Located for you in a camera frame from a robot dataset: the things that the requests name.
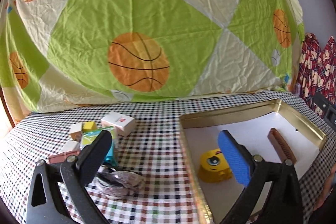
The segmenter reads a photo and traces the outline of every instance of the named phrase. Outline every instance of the yellow block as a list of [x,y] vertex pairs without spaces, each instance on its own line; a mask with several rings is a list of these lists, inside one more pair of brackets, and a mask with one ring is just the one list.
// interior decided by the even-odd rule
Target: yellow block
[[232,171],[219,149],[202,154],[198,177],[208,183],[220,182],[232,177]]
[[93,131],[93,130],[96,130],[96,129],[97,129],[96,123],[91,121],[91,122],[85,122],[83,124],[82,131],[83,132],[90,132],[90,131]]

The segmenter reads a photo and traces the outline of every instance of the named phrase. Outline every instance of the white box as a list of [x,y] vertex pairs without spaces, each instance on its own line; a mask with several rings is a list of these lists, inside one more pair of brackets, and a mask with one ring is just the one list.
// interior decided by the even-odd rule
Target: white box
[[103,127],[114,126],[115,132],[125,137],[135,129],[137,124],[133,117],[112,111],[101,119],[101,125]]
[[70,137],[74,141],[80,141],[81,140],[81,138],[82,138],[82,127],[83,127],[82,122],[74,123],[70,126],[70,130],[69,130],[68,134],[70,135]]
[[72,150],[78,150],[79,145],[80,145],[79,142],[69,140],[63,145],[62,149],[58,152],[58,154],[72,151]]

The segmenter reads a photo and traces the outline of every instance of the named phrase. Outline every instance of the cartoon eye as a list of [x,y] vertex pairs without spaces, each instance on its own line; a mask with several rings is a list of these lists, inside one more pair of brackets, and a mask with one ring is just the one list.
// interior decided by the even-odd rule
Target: cartoon eye
[[213,157],[211,157],[211,158],[208,158],[208,159],[207,159],[207,163],[208,163],[209,165],[212,165],[212,166],[219,165],[219,158],[216,157],[216,156],[213,156]]

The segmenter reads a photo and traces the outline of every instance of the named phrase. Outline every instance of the bed sheet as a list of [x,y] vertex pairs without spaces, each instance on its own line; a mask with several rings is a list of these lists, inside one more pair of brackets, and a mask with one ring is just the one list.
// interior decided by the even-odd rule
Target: bed sheet
[[1,0],[9,105],[87,104],[291,90],[298,0]]
[[[69,125],[96,121],[110,111],[137,119],[136,131],[120,138],[121,167],[139,171],[146,187],[128,199],[113,201],[95,186],[86,189],[111,223],[197,223],[192,189],[179,145],[179,117],[185,113],[220,109],[279,98],[306,115],[327,135],[325,148],[300,180],[304,218],[307,223],[315,199],[322,189],[335,157],[335,132],[289,93],[262,92],[187,101],[128,103],[90,106],[59,113],[32,113],[3,140],[0,150],[0,196],[19,221],[26,221],[26,203],[35,163],[56,154],[69,139]],[[72,218],[79,223],[75,207],[63,185],[61,193]]]

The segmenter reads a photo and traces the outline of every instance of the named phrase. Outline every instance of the green fabric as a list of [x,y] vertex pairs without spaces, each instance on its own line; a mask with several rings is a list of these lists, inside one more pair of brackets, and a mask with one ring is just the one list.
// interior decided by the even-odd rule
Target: green fabric
[[222,29],[183,0],[68,0],[51,34],[48,59],[99,93],[112,96],[109,90],[115,89],[142,94],[117,81],[109,69],[110,44],[128,32],[154,39],[169,61],[169,78],[159,90],[146,93],[150,100],[187,96]]
[[303,22],[297,26],[297,31],[299,33],[300,42],[302,43],[305,40],[305,24]]
[[[285,11],[291,30],[292,43],[296,37],[295,20],[286,0],[240,0],[235,14],[228,26],[254,54],[272,70],[277,77],[291,75],[292,49],[283,48],[274,32],[273,13],[276,9]],[[278,66],[272,64],[272,54],[276,49],[281,60]]]
[[18,86],[17,80],[12,72],[9,55],[18,52],[18,56],[28,72],[28,85],[20,90],[24,103],[31,111],[37,109],[40,99],[41,87],[39,79],[46,72],[49,63],[37,49],[22,23],[21,18],[13,9],[8,13],[6,24],[0,36],[0,81],[1,86]]

